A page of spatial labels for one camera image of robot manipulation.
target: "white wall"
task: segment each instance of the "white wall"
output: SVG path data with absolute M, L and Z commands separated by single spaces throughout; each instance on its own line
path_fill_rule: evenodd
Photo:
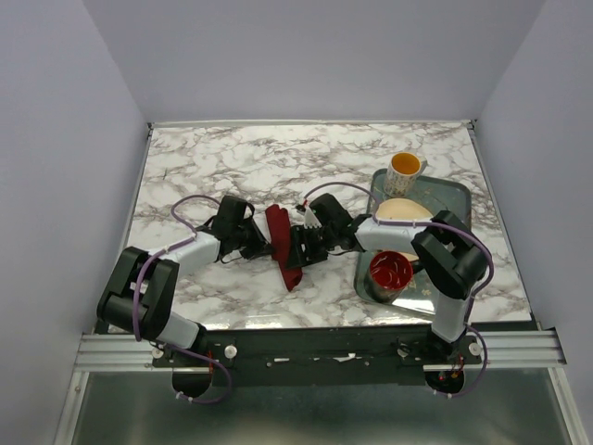
M 3 0 L 0 42 L 0 441 L 48 444 L 146 126 L 80 0 Z
M 593 2 L 548 0 L 478 121 L 536 316 L 593 438 Z
M 84 0 L 150 121 L 473 119 L 543 0 Z

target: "red cloth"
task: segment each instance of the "red cloth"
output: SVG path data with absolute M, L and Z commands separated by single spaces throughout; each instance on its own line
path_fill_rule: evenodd
M 271 257 L 278 261 L 282 278 L 288 292 L 293 290 L 303 277 L 303 270 L 298 267 L 295 269 L 286 269 L 288 261 L 288 252 L 290 251 L 290 220 L 288 219 L 288 210 L 281 209 L 278 204 L 269 206 L 266 209 L 266 220 L 270 229 L 271 246 L 274 253 Z

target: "glass panel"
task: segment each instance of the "glass panel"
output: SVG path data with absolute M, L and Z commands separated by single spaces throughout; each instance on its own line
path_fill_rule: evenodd
M 396 385 L 237 388 L 175 400 L 166 373 L 91 375 L 75 444 L 570 444 L 546 370 L 490 370 L 470 395 Z

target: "gray tray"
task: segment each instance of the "gray tray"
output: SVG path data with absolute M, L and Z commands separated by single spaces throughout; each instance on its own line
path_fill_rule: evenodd
M 372 176 L 371 190 L 383 202 L 390 197 L 383 192 L 383 183 L 387 169 L 381 169 Z M 446 181 L 444 179 L 420 176 L 414 188 L 406 195 L 425 208 L 433 215 L 441 210 L 451 210 L 457 217 L 471 228 L 472 219 L 472 193 L 465 185 Z M 369 199 L 367 211 L 372 211 L 372 202 Z M 354 275 L 354 288 L 362 299 L 377 303 L 364 288 L 364 275 L 375 252 L 359 254 L 359 260 Z M 418 315 L 431 315 L 435 313 L 434 298 L 437 290 L 425 271 L 414 275 L 406 289 L 392 303 L 392 306 L 401 308 L 405 312 L 412 311 Z

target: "marble tabletop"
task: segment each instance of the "marble tabletop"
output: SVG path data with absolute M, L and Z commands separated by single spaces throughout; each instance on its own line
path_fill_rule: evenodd
M 530 320 L 530 308 L 500 227 L 470 135 L 461 122 L 398 124 L 260 125 L 157 128 L 154 130 L 129 245 L 156 248 L 187 237 L 170 205 L 190 194 L 229 193 L 254 204 L 269 238 L 263 211 L 273 203 L 302 223 L 294 206 L 304 192 L 329 181 L 368 187 L 394 153 L 427 157 L 425 175 L 459 182 L 472 193 L 473 231 L 492 251 L 493 282 L 476 299 L 472 322 Z M 351 214 L 367 197 L 329 187 Z M 196 225 L 216 212 L 209 201 L 191 201 L 180 213 Z M 270 258 L 210 264 L 180 280 L 173 310 L 210 329 L 328 327 L 428 323 L 430 317 L 361 299 L 352 286 L 357 254 L 332 257 L 303 270 L 288 292 Z

